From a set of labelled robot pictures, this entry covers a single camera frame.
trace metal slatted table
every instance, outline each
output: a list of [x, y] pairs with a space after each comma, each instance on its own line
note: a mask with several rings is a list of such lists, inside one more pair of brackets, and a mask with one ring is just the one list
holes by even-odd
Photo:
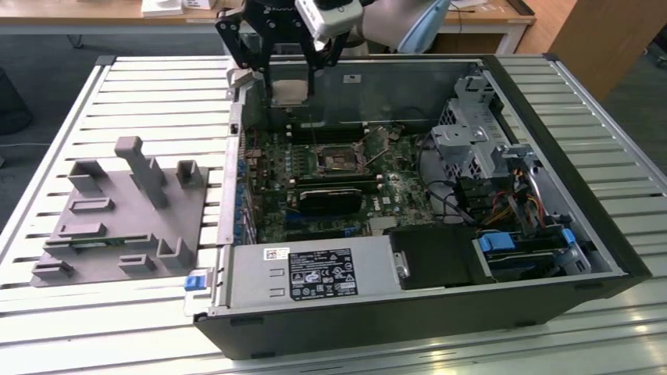
[[[197, 265], [215, 263], [228, 134], [227, 58], [132, 57], [96, 66], [0, 236], [3, 373], [624, 373], [667, 365], [667, 183], [559, 62], [500, 58], [655, 277], [547, 325], [233, 362], [184, 315], [181, 277], [36, 289], [31, 268], [67, 202], [76, 159], [144, 139], [163, 167], [212, 168]], [[510, 114], [519, 139], [526, 139]]]

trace power supply label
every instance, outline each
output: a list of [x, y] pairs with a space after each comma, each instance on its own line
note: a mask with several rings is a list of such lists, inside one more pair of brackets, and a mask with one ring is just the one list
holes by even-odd
[[357, 295], [348, 248], [289, 253], [289, 297], [293, 301]]

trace black cable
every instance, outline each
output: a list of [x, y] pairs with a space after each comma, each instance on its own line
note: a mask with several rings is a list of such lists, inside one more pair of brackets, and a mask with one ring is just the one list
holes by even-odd
[[[448, 195], [446, 195], [446, 202], [447, 202], [447, 199], [450, 197], [454, 197], [454, 196], [455, 196], [455, 193], [450, 193]], [[443, 220], [447, 219], [447, 216], [460, 217], [463, 219], [463, 217], [460, 215], [455, 215], [452, 213], [447, 213], [447, 205], [444, 205], [444, 204], [442, 205], [442, 212], [444, 213]]]
[[[415, 111], [416, 113], [419, 113], [422, 115], [423, 119], [426, 121], [428, 121], [428, 116], [427, 116], [427, 114], [424, 113], [424, 111], [420, 108], [415, 107], [413, 105], [409, 105], [407, 107], [401, 107], [399, 112], [404, 112], [405, 109], [411, 109], [412, 111]], [[393, 113], [392, 113], [391, 122], [392, 122], [392, 125], [397, 125], [400, 127], [404, 127], [400, 124], [399, 120], [396, 120], [396, 116], [393, 115]]]
[[455, 44], [455, 53], [459, 53], [459, 41], [460, 41], [460, 35], [463, 34], [463, 20], [460, 19], [460, 14], [463, 11], [460, 10], [456, 4], [451, 3], [451, 5], [456, 8], [455, 12], [459, 15], [459, 35], [456, 35], [456, 44]]
[[456, 184], [455, 184], [454, 182], [451, 182], [451, 181], [446, 181], [446, 180], [434, 180], [434, 181], [431, 181], [431, 182], [427, 184], [427, 186], [431, 186], [431, 185], [434, 185], [434, 184], [443, 184], [443, 185], [446, 185], [448, 188], [452, 188], [452, 187], [456, 185]]
[[472, 217], [470, 217], [470, 215], [466, 213], [466, 211], [463, 209], [460, 209], [460, 207], [458, 205], [455, 205], [454, 203], [448, 202], [443, 197], [440, 197], [434, 192], [434, 190], [431, 190], [431, 183], [427, 184], [424, 182], [424, 178], [422, 177], [422, 156], [423, 156], [423, 153], [424, 153], [424, 149], [427, 148], [427, 141], [428, 141], [428, 139], [432, 139], [431, 132], [428, 132], [427, 135], [424, 136], [424, 139], [422, 141], [422, 147], [419, 148], [419, 154], [416, 155], [416, 176], [419, 177], [419, 182], [422, 183], [422, 185], [424, 186], [424, 188], [427, 188], [427, 191], [431, 194], [431, 197], [434, 197], [444, 205], [450, 206], [456, 211], [456, 213], [460, 215], [460, 217], [462, 217], [462, 219], [464, 220], [466, 223], [468, 223], [470, 225], [478, 225], [478, 222], [475, 221], [475, 219]]

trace blue plastic clip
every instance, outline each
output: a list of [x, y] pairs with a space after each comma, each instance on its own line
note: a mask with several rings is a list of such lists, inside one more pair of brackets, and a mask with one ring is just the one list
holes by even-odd
[[512, 236], [508, 232], [487, 233], [479, 239], [479, 247], [483, 252], [492, 250], [511, 250], [516, 248]]
[[567, 241], [567, 245], [572, 247], [572, 245], [576, 243], [576, 237], [574, 236], [572, 230], [566, 228], [563, 229], [563, 237], [564, 240]]
[[196, 275], [185, 277], [185, 284], [183, 285], [185, 291], [203, 291], [207, 289], [207, 275]]

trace green circuit board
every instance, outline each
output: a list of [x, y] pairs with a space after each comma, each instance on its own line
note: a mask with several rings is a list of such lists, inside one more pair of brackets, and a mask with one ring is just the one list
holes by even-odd
[[[399, 137], [391, 129], [372, 129], [353, 144], [292, 145], [277, 133], [260, 133], [247, 149], [260, 150], [251, 163], [257, 242], [304, 241], [372, 235], [369, 221], [391, 217], [396, 225], [430, 223], [436, 217], [413, 170], [416, 137]], [[360, 161], [357, 166], [351, 160]], [[296, 210], [297, 193], [289, 181], [345, 175], [373, 178], [375, 194], [364, 194], [359, 212], [305, 217]]]

